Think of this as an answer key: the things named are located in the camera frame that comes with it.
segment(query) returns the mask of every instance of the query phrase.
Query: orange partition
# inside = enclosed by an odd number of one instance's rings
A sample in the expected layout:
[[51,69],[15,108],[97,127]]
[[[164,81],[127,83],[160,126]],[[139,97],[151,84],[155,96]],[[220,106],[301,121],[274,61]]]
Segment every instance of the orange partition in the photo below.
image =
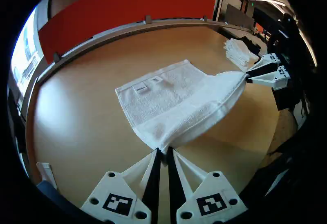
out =
[[215,0],[79,0],[51,18],[38,32],[48,63],[102,31],[160,18],[213,16]]

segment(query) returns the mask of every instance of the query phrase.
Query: wooden table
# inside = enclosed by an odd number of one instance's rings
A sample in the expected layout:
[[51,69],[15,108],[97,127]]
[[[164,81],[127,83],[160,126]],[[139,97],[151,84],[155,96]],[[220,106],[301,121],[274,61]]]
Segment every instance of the wooden table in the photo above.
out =
[[[51,164],[60,192],[80,207],[106,171],[122,172],[151,152],[129,125],[115,88],[184,59],[207,74],[238,70],[225,57],[226,40],[207,27],[141,33],[97,48],[47,80],[35,106],[34,150],[37,161]],[[221,122],[178,151],[207,172],[223,171],[240,192],[265,156],[277,120],[271,89],[247,84]],[[159,222],[168,221],[162,167]]]

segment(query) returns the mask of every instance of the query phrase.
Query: folded towel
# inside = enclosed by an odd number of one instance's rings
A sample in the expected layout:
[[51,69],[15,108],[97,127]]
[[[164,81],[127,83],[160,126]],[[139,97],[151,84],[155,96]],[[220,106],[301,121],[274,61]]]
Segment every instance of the folded towel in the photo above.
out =
[[259,60],[259,57],[252,53],[246,44],[237,39],[230,39],[225,42],[224,49],[226,57],[237,65],[243,72],[248,70],[248,64],[251,61]]
[[244,87],[242,72],[210,76],[184,60],[117,88],[116,94],[136,135],[165,153],[221,120]]

